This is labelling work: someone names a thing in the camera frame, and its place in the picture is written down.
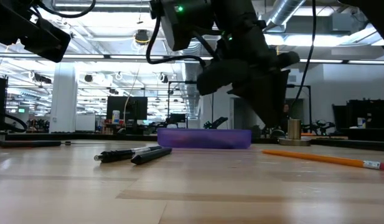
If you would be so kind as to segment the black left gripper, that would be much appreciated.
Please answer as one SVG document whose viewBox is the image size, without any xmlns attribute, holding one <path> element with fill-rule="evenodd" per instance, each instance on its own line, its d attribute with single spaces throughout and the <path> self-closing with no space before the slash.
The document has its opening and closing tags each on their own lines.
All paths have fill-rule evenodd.
<svg viewBox="0 0 384 224">
<path fill-rule="evenodd" d="M 53 62 L 61 62 L 71 37 L 31 7 L 35 1 L 0 0 L 0 43 L 20 42 L 24 49 Z"/>
</svg>

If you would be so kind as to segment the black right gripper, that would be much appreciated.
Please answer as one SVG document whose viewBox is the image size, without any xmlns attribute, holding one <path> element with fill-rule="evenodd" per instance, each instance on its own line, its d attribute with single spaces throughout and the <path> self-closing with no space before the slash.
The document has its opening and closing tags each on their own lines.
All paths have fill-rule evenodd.
<svg viewBox="0 0 384 224">
<path fill-rule="evenodd" d="M 217 58 L 197 77 L 201 95 L 216 92 L 231 85 L 228 94 L 244 99 L 266 127 L 277 126 L 283 117 L 288 75 L 286 67 L 300 62 L 296 52 L 277 54 L 268 49 L 267 57 L 238 55 L 224 42 L 217 44 Z"/>
</svg>

